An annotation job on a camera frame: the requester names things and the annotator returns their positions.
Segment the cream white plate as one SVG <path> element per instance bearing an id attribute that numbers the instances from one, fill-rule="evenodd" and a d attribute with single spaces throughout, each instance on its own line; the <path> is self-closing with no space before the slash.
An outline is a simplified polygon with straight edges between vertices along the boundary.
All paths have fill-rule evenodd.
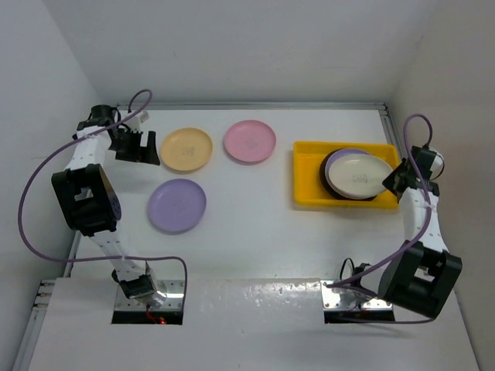
<path id="1" fill-rule="evenodd" d="M 327 166 L 330 186 L 350 199 L 369 199 L 386 190 L 383 181 L 393 169 L 384 160 L 368 154 L 344 155 Z"/>

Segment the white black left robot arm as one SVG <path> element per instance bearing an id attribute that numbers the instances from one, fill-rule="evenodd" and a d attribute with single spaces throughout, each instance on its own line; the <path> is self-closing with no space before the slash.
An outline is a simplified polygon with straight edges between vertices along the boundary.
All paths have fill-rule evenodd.
<path id="1" fill-rule="evenodd" d="M 130 243 L 119 228 L 121 204 L 104 171 L 108 151 L 120 161 L 159 165 L 155 132 L 141 144 L 140 129 L 149 115 L 130 114 L 118 127 L 116 108 L 97 105 L 90 117 L 77 126 L 78 141 L 73 156 L 62 172 L 53 174 L 53 189 L 67 225 L 98 245 L 113 265 L 112 277 L 129 300 L 157 308 L 166 299 L 149 264 L 132 258 Z"/>

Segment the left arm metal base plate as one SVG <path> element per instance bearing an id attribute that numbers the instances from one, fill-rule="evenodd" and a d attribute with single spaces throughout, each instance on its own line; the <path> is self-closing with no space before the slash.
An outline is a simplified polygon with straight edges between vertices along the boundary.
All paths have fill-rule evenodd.
<path id="1" fill-rule="evenodd" d="M 158 280 L 157 291 L 151 299 L 139 301 L 125 297 L 117 288 L 114 301 L 115 311 L 144 311 L 149 305 L 153 311 L 181 311 L 183 307 L 184 282 L 181 280 Z"/>

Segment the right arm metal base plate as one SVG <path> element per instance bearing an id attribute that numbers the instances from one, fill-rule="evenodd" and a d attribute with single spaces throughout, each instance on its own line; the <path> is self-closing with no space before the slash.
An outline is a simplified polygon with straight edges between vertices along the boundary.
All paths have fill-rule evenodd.
<path id="1" fill-rule="evenodd" d="M 391 311 L 393 305 L 381 300 L 363 288 L 333 288 L 333 281 L 321 280 L 323 309 L 329 312 Z"/>

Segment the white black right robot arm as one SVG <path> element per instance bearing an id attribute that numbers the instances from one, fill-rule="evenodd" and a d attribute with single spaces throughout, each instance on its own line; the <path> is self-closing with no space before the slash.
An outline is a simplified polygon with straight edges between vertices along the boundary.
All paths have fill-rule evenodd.
<path id="1" fill-rule="evenodd" d="M 429 319 L 438 317 L 462 269 L 443 241 L 438 219 L 443 160 L 428 145 L 414 146 L 384 180 L 397 197 L 404 218 L 405 241 L 385 264 L 361 264 L 353 281 L 333 291 L 362 305 L 377 298 Z"/>

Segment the metal rimmed plate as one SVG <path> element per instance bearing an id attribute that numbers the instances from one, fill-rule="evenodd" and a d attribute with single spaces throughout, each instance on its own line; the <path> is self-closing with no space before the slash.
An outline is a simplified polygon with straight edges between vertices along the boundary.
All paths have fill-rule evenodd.
<path id="1" fill-rule="evenodd" d="M 366 154 L 368 155 L 368 152 L 357 149 L 357 148 L 339 148 L 335 151 L 330 152 L 320 163 L 319 166 L 319 180 L 320 184 L 322 187 L 325 189 L 325 191 L 332 196 L 334 199 L 337 200 L 346 200 L 346 201 L 365 201 L 365 202 L 370 202 L 376 198 L 376 196 L 373 197 L 368 197 L 368 198 L 349 198 L 346 196 L 343 196 L 339 194 L 331 185 L 330 182 L 326 179 L 326 165 L 328 161 L 332 157 L 343 157 L 344 155 L 354 155 L 354 154 Z"/>

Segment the purple plate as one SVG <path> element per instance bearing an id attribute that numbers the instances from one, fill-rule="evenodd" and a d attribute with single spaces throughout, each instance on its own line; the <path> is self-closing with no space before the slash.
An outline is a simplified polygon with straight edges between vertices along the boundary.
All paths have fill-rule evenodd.
<path id="1" fill-rule="evenodd" d="M 198 183 L 171 179 L 152 192 L 146 211 L 155 228 L 178 234 L 194 228 L 203 218 L 206 206 L 206 193 Z"/>
<path id="2" fill-rule="evenodd" d="M 357 148 L 341 148 L 329 153 L 324 158 L 322 163 L 323 174 L 325 176 L 326 181 L 330 183 L 329 168 L 337 159 L 343 158 L 348 155 L 359 155 L 359 154 L 369 155 L 369 152 Z"/>

